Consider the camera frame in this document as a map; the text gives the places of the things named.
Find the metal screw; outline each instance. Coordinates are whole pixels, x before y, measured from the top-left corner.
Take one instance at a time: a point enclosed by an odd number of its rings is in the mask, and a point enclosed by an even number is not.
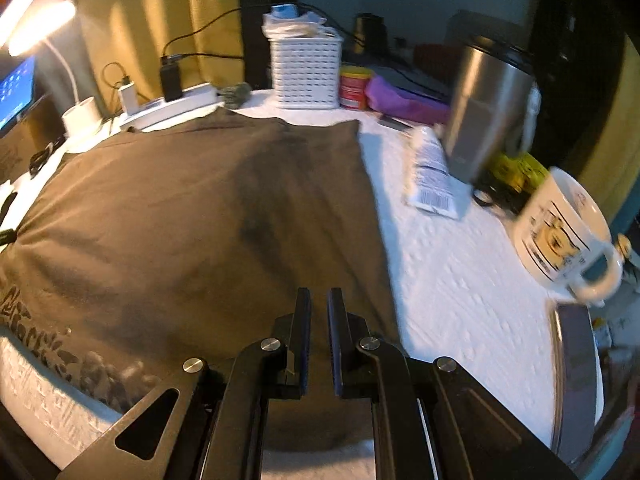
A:
[[[441,357],[436,361],[436,366],[443,372],[452,372],[458,364],[451,357]]]
[[[280,340],[274,337],[268,337],[267,339],[263,339],[260,343],[260,348],[262,348],[265,352],[273,352],[280,348]]]
[[[360,340],[360,347],[364,350],[376,350],[380,348],[380,339],[377,337],[363,337]]]
[[[182,365],[182,369],[188,374],[197,374],[200,370],[202,370],[203,366],[204,363],[202,362],[202,359],[192,357],[191,359],[187,359],[184,362],[184,364]]]

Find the white power strip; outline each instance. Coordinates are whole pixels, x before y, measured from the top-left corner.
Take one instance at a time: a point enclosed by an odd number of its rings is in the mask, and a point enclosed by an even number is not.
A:
[[[161,97],[140,106],[139,111],[132,115],[127,115],[126,112],[123,113],[120,116],[120,128],[125,130],[133,126],[143,130],[152,124],[217,102],[218,92],[216,88],[209,83],[203,83],[187,88],[183,96],[175,101],[166,102]]]

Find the lamp neck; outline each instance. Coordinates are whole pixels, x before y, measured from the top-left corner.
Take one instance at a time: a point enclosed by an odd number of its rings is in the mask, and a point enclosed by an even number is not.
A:
[[[74,100],[76,101],[76,106],[79,105],[80,98],[78,97],[78,85],[76,84],[76,78],[74,77],[73,72],[71,72],[69,63],[66,62],[66,59],[62,56],[62,54],[60,54],[60,51],[56,49],[47,38],[44,38],[42,42],[49,47],[49,49],[53,52],[53,54],[55,54],[60,63],[62,63],[62,66],[65,68],[69,79],[71,79],[71,87],[74,91]]]

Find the basket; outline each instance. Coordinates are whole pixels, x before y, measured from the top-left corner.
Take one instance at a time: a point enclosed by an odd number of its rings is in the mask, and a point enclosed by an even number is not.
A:
[[[270,40],[274,104],[278,108],[338,107],[342,38],[325,27],[318,38]]]

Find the purple cloth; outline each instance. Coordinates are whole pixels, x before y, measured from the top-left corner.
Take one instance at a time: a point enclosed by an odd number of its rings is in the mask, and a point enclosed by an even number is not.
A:
[[[399,119],[422,124],[446,124],[449,120],[446,104],[396,88],[379,75],[373,76],[365,94],[373,110]]]

